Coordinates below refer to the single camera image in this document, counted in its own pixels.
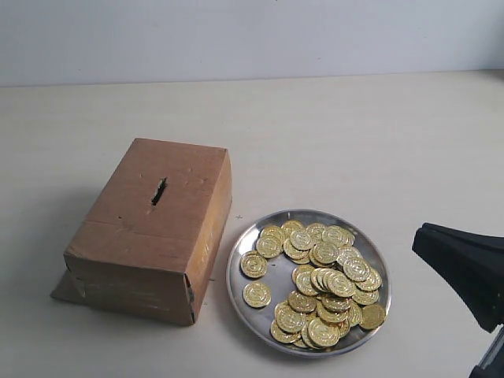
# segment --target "metal plate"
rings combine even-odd
[[[243,323],[265,343],[277,350],[308,358],[323,358],[350,352],[371,339],[378,332],[380,327],[370,332],[363,331],[358,326],[353,327],[350,333],[341,339],[331,351],[306,350],[292,344],[280,344],[269,334],[269,328],[274,318],[273,310],[276,304],[286,300],[288,294],[295,290],[291,274],[292,270],[298,265],[290,261],[285,254],[269,259],[268,272],[264,277],[259,279],[271,289],[272,300],[270,304],[263,309],[252,309],[243,301],[243,288],[251,282],[251,279],[242,274],[239,267],[240,258],[243,254],[255,248],[255,242],[259,237],[259,233],[265,226],[281,226],[283,222],[289,219],[296,219],[305,226],[310,223],[319,222],[326,225],[336,224],[352,231],[355,235],[354,245],[361,251],[363,258],[365,258],[382,276],[383,284],[380,288],[380,300],[378,303],[385,308],[388,314],[391,305],[391,283],[384,259],[380,252],[378,252],[371,241],[352,224],[334,215],[309,209],[284,210],[268,215],[252,224],[252,226],[239,237],[229,256],[228,268],[226,271],[226,280],[231,302]]]

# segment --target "white surface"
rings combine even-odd
[[[504,68],[501,0],[1,0],[0,86]]]
[[[492,337],[411,244],[424,221],[502,235],[503,103],[502,77],[484,72],[0,89],[0,375],[468,376]],[[136,136],[231,151],[233,207],[191,328],[49,298]],[[341,358],[275,352],[228,301],[239,233],[293,207],[357,225],[390,269],[390,317]]]

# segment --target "plate rim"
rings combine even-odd
[[[262,221],[265,221],[266,219],[268,219],[270,217],[274,217],[276,215],[279,215],[281,213],[290,213],[290,212],[311,212],[311,213],[317,213],[317,214],[323,215],[323,216],[329,216],[332,218],[336,218],[336,219],[348,224],[349,226],[351,226],[355,231],[359,232],[359,235],[362,235],[365,237],[367,242],[375,250],[376,254],[378,255],[378,257],[381,260],[381,263],[384,266],[384,271],[385,271],[385,274],[387,277],[387,282],[388,282],[388,296],[387,296],[387,302],[385,305],[385,313],[386,313],[387,317],[389,316],[390,307],[391,307],[391,300],[392,300],[392,284],[391,284],[391,277],[389,274],[389,270],[387,267],[387,262],[385,261],[384,256],[381,254],[380,250],[378,250],[375,243],[373,243],[372,240],[364,232],[362,232],[360,228],[355,227],[353,224],[351,224],[347,220],[344,220],[341,217],[337,217],[334,214],[326,213],[324,211],[315,210],[315,209],[285,209],[285,210],[276,211],[275,213],[270,213],[264,217],[257,219],[255,222],[253,222],[249,227],[247,227],[240,234],[240,236],[238,237],[236,242],[233,244],[231,251],[229,252],[228,263],[226,265],[226,287],[228,288],[229,300],[232,303],[233,308],[235,309],[235,312],[238,314],[238,317],[242,321],[242,323],[244,323],[257,337],[259,337],[259,339],[261,339],[267,345],[269,345],[269,346],[275,348],[276,350],[279,350],[285,354],[295,355],[295,356],[304,357],[304,358],[328,358],[328,357],[333,357],[333,356],[337,356],[337,355],[351,352],[352,350],[355,350],[355,349],[361,347],[362,345],[364,345],[365,343],[367,343],[383,327],[383,324],[381,326],[379,326],[378,328],[375,328],[372,331],[370,331],[364,338],[358,340],[355,344],[352,344],[352,345],[350,345],[344,349],[341,349],[341,350],[333,350],[333,351],[327,352],[327,353],[314,353],[314,352],[309,352],[309,351],[304,351],[304,350],[292,350],[292,349],[286,348],[282,344],[275,342],[273,339],[268,339],[267,337],[264,337],[258,330],[255,329],[255,327],[252,327],[249,324],[248,320],[245,318],[245,316],[242,314],[242,312],[239,310],[239,307],[237,306],[235,300],[233,299],[231,283],[229,282],[229,280],[230,280],[230,274],[231,274],[232,257],[233,257],[233,254],[235,253],[238,245],[242,242],[245,235],[247,235],[255,227],[256,224],[258,224]]]

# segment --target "cardboard donation box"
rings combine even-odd
[[[51,296],[193,324],[231,201],[226,149],[135,139],[66,248]]]

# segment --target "coin slot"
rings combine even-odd
[[[154,196],[150,199],[150,204],[152,206],[156,206],[161,199],[161,196],[163,195],[163,192],[165,191],[167,184],[166,184],[166,179],[167,177],[163,177],[159,184],[157,185],[157,189],[154,192]]]

